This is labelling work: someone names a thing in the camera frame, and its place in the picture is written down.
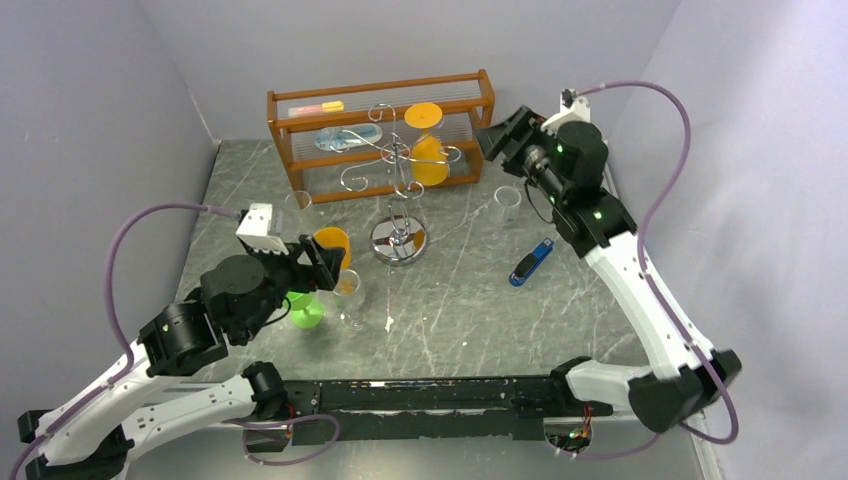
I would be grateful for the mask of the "yellow plastic wine glass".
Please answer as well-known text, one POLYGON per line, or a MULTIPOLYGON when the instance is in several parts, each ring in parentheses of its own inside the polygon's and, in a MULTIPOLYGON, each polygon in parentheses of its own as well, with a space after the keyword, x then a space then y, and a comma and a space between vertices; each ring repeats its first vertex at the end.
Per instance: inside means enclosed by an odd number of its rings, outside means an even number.
POLYGON ((449 176, 448 155, 432 130, 443 120, 442 109, 435 103, 424 102, 410 106, 404 121, 420 131, 410 147, 410 170, 415 181, 423 186, 436 186, 449 176))

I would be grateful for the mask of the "green plastic wine glass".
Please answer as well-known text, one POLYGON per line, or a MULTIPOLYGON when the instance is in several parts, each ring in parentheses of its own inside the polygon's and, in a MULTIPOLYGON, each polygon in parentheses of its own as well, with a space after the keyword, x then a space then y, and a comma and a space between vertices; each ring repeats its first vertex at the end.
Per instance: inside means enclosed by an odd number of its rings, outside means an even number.
POLYGON ((324 306, 315 292, 289 292, 286 296, 290 309, 286 318, 297 328, 308 330, 316 327, 324 317, 324 306))

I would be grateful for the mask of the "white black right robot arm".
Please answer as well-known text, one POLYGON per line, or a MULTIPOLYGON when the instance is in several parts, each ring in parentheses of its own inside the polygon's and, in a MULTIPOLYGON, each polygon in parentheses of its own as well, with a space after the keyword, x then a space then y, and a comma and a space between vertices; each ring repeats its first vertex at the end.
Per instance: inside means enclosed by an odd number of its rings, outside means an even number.
POLYGON ((609 151, 600 130, 580 117, 546 120, 523 106, 474 138, 486 160, 540 190, 557 233, 613 294, 648 358, 642 368, 571 362, 549 389, 553 408, 571 415, 588 402, 625 407, 663 433, 716 402, 741 361, 733 350, 716 349, 663 292, 639 249, 636 222, 602 185, 609 151))

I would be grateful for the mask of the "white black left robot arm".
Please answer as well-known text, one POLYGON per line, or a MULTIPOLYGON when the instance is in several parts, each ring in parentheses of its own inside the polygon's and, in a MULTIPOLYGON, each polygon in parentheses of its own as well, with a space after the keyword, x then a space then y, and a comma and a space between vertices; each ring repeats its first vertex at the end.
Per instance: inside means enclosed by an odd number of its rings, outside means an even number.
POLYGON ((18 421, 30 479, 113 479, 170 441, 230 420, 291 419, 294 408, 270 362, 205 390, 154 404, 159 393, 243 346, 290 293, 330 291, 345 251, 304 235, 276 250, 247 248, 201 277, 182 303, 165 307, 104 374, 67 404, 18 421))

